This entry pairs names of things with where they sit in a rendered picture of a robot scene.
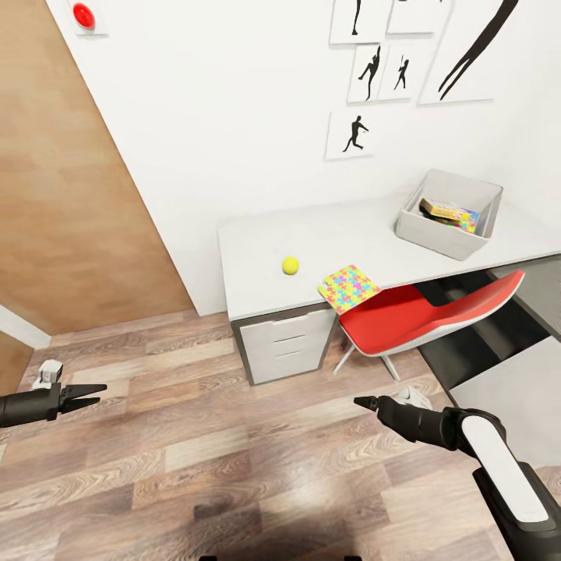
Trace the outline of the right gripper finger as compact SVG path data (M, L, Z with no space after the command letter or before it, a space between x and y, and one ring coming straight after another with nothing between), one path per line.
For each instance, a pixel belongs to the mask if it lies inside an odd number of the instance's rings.
M361 405L364 408L368 408L369 410L372 411L378 411L380 402L381 402L381 396L379 396L378 398L375 396L356 397L354 399L354 403Z

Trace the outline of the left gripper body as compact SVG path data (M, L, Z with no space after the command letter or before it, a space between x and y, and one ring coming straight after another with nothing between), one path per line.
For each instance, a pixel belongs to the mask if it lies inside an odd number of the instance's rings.
M5 400L2 429L30 422L57 419L61 383L52 383L50 388L13 393Z

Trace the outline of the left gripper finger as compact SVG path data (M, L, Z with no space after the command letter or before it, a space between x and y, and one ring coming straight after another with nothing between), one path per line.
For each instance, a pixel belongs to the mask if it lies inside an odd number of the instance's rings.
M59 407L62 408L64 400L79 399L107 388L107 384L66 384L65 389L60 390Z
M62 415L68 414L68 412L85 408L86 406L90 406L91 404L99 403L100 398L101 397L94 397L94 398L80 397L79 399L74 398L74 399L64 400L62 408L59 408L58 412L60 412Z

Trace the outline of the tennis ball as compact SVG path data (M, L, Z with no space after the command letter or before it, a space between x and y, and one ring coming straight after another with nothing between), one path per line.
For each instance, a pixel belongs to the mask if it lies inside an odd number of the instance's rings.
M299 259L295 256L288 256L282 263L285 273L294 274L299 271Z

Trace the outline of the jigsaw puzzle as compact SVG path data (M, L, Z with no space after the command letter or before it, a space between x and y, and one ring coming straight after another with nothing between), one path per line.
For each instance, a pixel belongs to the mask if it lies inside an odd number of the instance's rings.
M355 265L323 278L323 283L329 287L318 286L317 291L340 315L383 291Z
M476 224L469 223L468 221L452 220L452 218L438 217L438 215L436 215L435 221L449 225L452 228L467 231L468 233L473 233L476 227Z

